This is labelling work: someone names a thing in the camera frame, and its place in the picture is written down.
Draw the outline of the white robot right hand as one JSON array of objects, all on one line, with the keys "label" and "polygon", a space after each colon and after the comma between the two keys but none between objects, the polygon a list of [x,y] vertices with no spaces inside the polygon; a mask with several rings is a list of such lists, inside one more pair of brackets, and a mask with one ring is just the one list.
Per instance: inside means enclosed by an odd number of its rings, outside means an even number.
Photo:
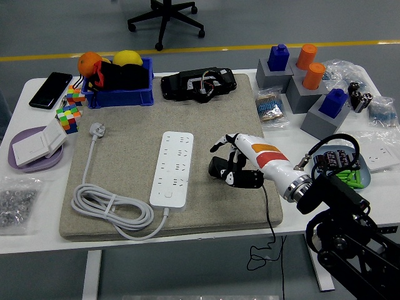
[{"label": "white robot right hand", "polygon": [[234,188],[257,189],[264,180],[273,181],[280,196],[290,203],[300,200],[311,185],[311,177],[297,170],[288,158],[264,138],[248,134],[226,134],[210,149],[216,152],[229,143],[227,160],[214,156],[209,175]]}]

